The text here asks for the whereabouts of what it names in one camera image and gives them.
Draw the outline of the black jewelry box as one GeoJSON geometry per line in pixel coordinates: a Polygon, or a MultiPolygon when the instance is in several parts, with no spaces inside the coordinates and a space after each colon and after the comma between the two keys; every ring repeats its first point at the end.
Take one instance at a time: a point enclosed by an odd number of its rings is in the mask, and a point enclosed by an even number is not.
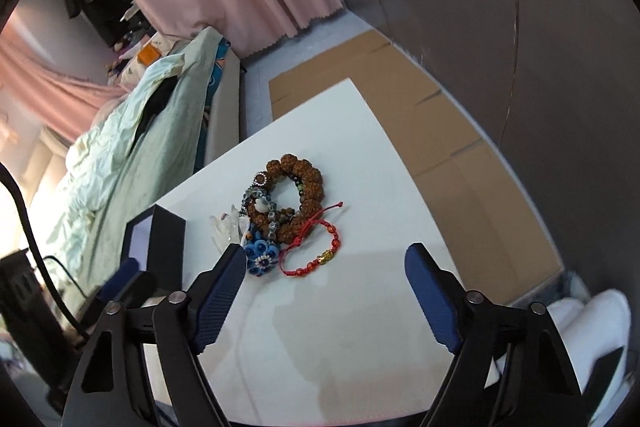
{"type": "Polygon", "coordinates": [[[186,221],[160,205],[153,205],[127,223],[120,261],[136,260],[139,271],[154,275],[160,291],[180,291],[184,234],[186,221]]]}

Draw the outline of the blue flower brooch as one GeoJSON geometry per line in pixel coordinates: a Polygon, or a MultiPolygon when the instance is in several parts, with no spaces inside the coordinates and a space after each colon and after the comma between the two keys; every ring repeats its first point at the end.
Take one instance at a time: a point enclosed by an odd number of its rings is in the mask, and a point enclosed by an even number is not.
{"type": "Polygon", "coordinates": [[[254,277],[262,277],[271,272],[279,263],[280,246],[255,228],[244,234],[243,251],[246,269],[254,277]]]}

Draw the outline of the white butterfly brooch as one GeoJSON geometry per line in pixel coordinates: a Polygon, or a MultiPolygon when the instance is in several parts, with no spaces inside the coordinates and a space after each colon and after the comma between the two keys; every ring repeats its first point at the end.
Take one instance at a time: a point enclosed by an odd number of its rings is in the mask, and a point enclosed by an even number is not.
{"type": "Polygon", "coordinates": [[[250,218],[240,213],[235,205],[220,216],[210,216],[209,223],[212,227],[213,242],[221,254],[232,244],[240,246],[246,244],[246,234],[250,231],[250,218]]]}

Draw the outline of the flattened cardboard sheet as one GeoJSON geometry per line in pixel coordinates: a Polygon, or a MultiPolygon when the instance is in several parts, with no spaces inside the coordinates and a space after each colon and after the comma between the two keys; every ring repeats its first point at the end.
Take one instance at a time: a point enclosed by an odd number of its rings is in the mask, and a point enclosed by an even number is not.
{"type": "Polygon", "coordinates": [[[562,270],[523,191],[491,144],[408,57],[374,30],[269,83],[273,117],[350,79],[412,176],[469,288],[513,303],[562,270]]]}

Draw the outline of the white cloth bundle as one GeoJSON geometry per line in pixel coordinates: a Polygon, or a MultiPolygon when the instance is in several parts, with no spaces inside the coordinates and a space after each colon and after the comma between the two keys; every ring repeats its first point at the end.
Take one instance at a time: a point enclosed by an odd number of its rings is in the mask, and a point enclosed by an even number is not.
{"type": "Polygon", "coordinates": [[[548,303],[576,375],[589,426],[602,426],[628,395],[631,309],[618,289],[589,299],[568,296],[548,303]]]}

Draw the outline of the pale green duvet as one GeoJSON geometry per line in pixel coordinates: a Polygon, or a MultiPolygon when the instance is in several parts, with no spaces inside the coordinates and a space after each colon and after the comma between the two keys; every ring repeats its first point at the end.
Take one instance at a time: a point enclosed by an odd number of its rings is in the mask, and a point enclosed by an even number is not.
{"type": "Polygon", "coordinates": [[[66,173],[52,192],[44,252],[75,269],[88,242],[96,213],[111,195],[134,144],[145,105],[162,84],[186,68],[182,53],[151,65],[142,79],[110,115],[82,134],[65,159],[66,173]]]}

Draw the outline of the green bed sheet bed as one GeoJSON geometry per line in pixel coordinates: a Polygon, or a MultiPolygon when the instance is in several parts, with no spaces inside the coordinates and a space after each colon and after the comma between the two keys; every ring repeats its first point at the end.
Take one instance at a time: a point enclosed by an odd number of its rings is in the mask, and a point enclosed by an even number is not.
{"type": "Polygon", "coordinates": [[[43,209],[38,246],[70,306],[78,299],[73,283],[90,291],[115,271],[130,220],[239,142],[240,60],[229,41],[207,27],[171,54],[178,53],[186,57],[186,68],[163,112],[128,153],[75,269],[44,252],[52,194],[43,209]]]}

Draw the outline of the black garment on bed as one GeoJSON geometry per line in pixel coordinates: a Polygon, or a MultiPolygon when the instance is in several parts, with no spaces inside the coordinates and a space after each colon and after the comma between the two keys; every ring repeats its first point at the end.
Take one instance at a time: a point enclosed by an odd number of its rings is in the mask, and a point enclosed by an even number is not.
{"type": "Polygon", "coordinates": [[[165,78],[149,97],[149,100],[143,107],[131,147],[136,146],[142,135],[148,132],[154,119],[163,112],[171,95],[174,93],[178,80],[179,78],[177,76],[165,78]]]}

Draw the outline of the orange box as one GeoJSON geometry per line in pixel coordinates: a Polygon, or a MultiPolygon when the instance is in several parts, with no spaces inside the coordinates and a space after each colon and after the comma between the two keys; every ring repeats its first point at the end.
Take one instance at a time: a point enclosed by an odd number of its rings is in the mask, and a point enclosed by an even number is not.
{"type": "Polygon", "coordinates": [[[149,67],[161,57],[162,52],[160,52],[160,50],[150,42],[145,46],[142,46],[140,51],[137,53],[138,62],[145,67],[149,67]]]}

